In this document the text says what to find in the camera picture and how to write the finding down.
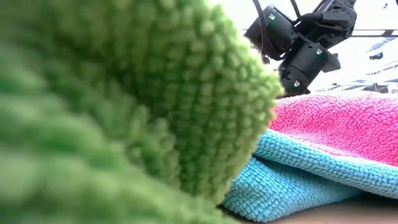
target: pink microfiber towel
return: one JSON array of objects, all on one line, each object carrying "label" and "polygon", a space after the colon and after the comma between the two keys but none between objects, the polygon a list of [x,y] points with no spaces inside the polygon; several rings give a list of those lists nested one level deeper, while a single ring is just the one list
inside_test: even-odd
[{"label": "pink microfiber towel", "polygon": [[345,91],[285,98],[270,128],[336,156],[398,166],[397,96]]},{"label": "pink microfiber towel", "polygon": [[325,92],[279,100],[224,207],[255,222],[363,192],[398,199],[398,97]]}]

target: folded towel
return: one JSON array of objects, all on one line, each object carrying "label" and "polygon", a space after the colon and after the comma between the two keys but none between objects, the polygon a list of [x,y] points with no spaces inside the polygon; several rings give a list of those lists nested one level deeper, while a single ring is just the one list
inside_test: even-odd
[{"label": "folded towel", "polygon": [[398,98],[317,93],[279,100],[271,129],[223,205],[256,222],[365,192],[398,198]]}]

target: microfiber cloth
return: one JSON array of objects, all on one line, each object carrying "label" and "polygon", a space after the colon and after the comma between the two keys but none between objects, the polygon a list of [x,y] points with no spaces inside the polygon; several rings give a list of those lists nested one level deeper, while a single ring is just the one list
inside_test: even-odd
[{"label": "microfiber cloth", "polygon": [[279,100],[275,113],[227,209],[269,222],[363,192],[398,199],[398,97],[314,93]]},{"label": "microfiber cloth", "polygon": [[0,1],[0,223],[237,223],[281,93],[203,0]]}]

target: green microfiber towel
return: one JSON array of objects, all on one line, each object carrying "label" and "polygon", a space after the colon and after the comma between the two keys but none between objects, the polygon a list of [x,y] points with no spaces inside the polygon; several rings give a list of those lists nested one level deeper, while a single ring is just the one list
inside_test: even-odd
[{"label": "green microfiber towel", "polygon": [[234,223],[282,89],[220,6],[0,1],[0,31],[0,223]]}]

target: blue microfiber towel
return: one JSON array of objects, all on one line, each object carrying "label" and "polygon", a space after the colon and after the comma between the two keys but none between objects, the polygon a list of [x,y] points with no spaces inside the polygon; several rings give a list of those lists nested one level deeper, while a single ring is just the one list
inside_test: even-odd
[{"label": "blue microfiber towel", "polygon": [[332,156],[268,130],[223,205],[255,222],[338,202],[364,190],[398,198],[398,167]]}]

